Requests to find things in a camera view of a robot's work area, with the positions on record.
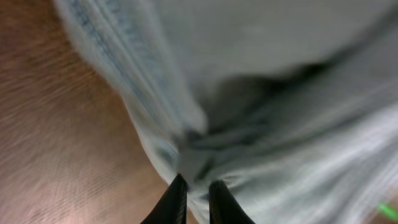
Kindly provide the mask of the light blue t-shirt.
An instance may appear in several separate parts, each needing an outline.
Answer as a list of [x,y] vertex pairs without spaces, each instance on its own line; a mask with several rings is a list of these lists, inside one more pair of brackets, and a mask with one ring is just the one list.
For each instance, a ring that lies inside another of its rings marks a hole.
[[364,223],[397,193],[397,2],[57,1],[156,171],[210,220]]

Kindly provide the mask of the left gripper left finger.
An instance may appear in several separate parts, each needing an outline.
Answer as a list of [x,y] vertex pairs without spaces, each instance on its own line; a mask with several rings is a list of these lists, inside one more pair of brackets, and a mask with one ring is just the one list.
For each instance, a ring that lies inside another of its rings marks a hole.
[[186,224],[187,183],[178,174],[141,224]]

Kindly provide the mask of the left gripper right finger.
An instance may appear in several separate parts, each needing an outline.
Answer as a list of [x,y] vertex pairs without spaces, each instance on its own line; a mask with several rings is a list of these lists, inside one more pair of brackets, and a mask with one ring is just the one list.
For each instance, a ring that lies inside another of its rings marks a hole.
[[209,187],[210,224],[254,224],[222,180]]

